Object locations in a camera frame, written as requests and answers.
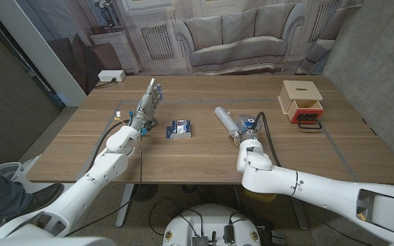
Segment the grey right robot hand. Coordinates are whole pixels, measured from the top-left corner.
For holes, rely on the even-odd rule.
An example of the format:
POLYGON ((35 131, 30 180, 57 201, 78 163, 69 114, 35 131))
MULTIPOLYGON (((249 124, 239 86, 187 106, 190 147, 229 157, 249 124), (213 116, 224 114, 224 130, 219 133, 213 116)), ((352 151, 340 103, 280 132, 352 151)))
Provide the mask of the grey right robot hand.
POLYGON ((239 143, 247 139, 259 139, 259 132, 262 129, 263 122, 262 120, 259 120, 256 127, 252 128, 255 120, 256 118, 251 115, 238 115, 236 123, 239 128, 239 136, 237 138, 239 143))

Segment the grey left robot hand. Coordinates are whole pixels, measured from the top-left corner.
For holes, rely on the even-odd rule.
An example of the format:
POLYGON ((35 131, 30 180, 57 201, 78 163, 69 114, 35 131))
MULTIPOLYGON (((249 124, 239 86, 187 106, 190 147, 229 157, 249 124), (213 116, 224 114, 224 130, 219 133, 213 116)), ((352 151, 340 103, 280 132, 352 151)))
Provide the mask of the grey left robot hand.
POLYGON ((162 99, 163 90, 161 84, 156 84, 155 79, 152 78, 146 93, 142 96, 135 108, 130 127, 133 127, 138 131, 142 131, 145 128, 149 131, 154 127, 155 110, 162 99))

